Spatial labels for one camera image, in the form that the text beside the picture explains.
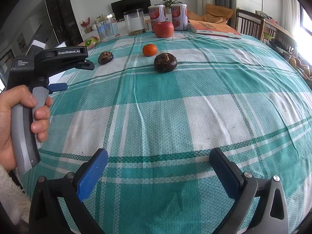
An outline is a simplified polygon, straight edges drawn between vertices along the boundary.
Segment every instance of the television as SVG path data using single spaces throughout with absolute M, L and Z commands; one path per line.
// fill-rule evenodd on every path
M 123 20 L 123 13 L 134 9 L 143 9 L 143 13 L 148 14 L 151 0 L 121 0 L 111 3 L 111 5 L 116 19 Z

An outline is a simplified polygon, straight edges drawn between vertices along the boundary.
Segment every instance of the hand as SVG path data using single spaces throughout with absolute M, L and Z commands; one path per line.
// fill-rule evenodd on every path
M 33 108 L 37 104 L 37 100 L 25 85 L 14 87 L 0 94 L 0 164 L 7 172 L 16 168 L 11 138 L 11 109 L 18 103 Z M 31 130 L 37 134 L 36 136 L 40 142 L 44 142 L 48 138 L 49 107 L 51 105 L 52 99 L 47 97 L 46 105 L 35 111 L 37 121 L 32 123 Z

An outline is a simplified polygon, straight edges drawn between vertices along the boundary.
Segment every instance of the white fuzzy sleeve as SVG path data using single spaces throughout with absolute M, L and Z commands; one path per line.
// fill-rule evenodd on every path
M 2 165 L 0 165 L 0 201 L 13 224 L 18 224 L 20 219 L 28 223 L 30 200 L 13 182 Z

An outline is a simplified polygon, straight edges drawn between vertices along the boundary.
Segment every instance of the red apple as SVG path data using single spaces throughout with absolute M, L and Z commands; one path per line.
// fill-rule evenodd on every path
M 169 38 L 174 33 L 174 25 L 169 21 L 158 22 L 153 30 L 158 38 Z

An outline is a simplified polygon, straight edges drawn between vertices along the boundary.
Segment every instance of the book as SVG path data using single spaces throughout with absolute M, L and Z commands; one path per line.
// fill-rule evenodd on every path
M 216 35 L 241 39 L 241 34 L 228 25 L 188 20 L 189 29 L 197 34 Z

